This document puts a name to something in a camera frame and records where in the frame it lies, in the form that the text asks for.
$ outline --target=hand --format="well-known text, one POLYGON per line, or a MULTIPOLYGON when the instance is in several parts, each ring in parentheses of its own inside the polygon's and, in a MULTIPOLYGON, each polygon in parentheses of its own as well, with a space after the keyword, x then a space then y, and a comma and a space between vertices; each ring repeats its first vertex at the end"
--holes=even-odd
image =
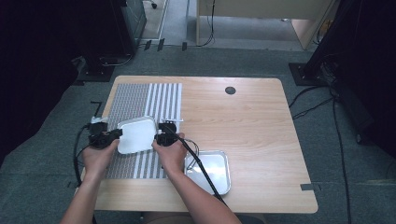
POLYGON ((85 177, 102 179, 105 175, 107 166, 110 164, 114 150, 119 145, 120 139, 114 140, 108 147, 97 149, 86 147, 82 151, 82 158, 85 165, 85 177))
MULTIPOLYGON (((184 133, 179 133, 178 136, 184 138, 184 133)), ((154 140, 152 147, 158 152, 161 165, 168 175, 181 173, 187 149, 183 147, 179 140, 169 147, 159 146, 157 141, 154 140)))

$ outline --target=person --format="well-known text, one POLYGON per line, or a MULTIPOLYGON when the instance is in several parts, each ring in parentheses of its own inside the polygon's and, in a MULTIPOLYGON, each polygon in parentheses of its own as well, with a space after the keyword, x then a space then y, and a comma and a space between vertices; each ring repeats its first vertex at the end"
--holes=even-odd
MULTIPOLYGON (((179 136, 184 138, 184 133, 180 133, 179 136)), ((83 150, 86 172, 84 180, 64 213, 61 223, 92 223, 99 186, 119 142, 120 140, 116 139, 102 150, 93 147, 83 150)), ((159 154, 164 171, 189 210, 194 223, 241 223, 229 207, 184 175, 182 165, 187 149, 180 141, 176 141, 170 147, 159 146, 154 141, 152 146, 159 154)), ((164 219, 158 223, 171 222, 164 219)))

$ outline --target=striped cloth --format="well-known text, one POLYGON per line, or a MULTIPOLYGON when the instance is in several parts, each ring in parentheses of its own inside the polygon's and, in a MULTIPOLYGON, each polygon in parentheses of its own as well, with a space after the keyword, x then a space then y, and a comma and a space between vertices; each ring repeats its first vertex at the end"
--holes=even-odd
MULTIPOLYGON (((180 119, 181 83, 119 84, 108 116, 108 129, 127 119, 152 116, 180 119)), ((157 153, 152 150, 120 154, 117 150, 107 168, 106 178, 166 178, 157 153)))

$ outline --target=wooden table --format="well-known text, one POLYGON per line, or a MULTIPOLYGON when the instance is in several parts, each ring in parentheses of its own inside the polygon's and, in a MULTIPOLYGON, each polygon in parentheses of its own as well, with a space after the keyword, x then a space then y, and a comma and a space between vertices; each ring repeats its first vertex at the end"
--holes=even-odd
MULTIPOLYGON (((307 49, 335 2, 336 0, 216 0, 214 16, 293 19, 291 23, 297 37, 303 49, 307 49)), ((197 45, 200 44, 200 17, 212 15, 212 3, 213 0, 197 0, 197 45)))
MULTIPOLYGON (((282 84, 275 78, 117 77, 120 83, 182 83, 180 130, 202 151, 222 150, 231 189, 224 201, 238 213, 315 213, 318 210, 282 84), (225 88, 236 89, 233 95, 225 88)), ((105 179, 98 210, 187 211, 168 179, 105 179)))

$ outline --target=white tray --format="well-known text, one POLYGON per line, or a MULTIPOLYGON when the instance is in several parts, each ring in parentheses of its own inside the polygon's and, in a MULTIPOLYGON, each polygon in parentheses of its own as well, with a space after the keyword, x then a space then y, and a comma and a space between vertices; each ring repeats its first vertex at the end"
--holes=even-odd
POLYGON ((157 132, 153 117, 128 119, 120 122, 117 128, 122 129, 119 153, 129 154, 152 149, 151 144, 157 132))
MULTIPOLYGON (((205 167, 207 174, 215 185, 220 195, 226 194, 231 188, 230 171, 228 159, 223 151, 200 151, 199 159, 205 167)), ((193 161, 193 156, 188 154, 185 159, 184 173, 202 189, 214 194, 213 189, 207 183, 200 167, 195 163, 192 169, 187 169, 193 161)))

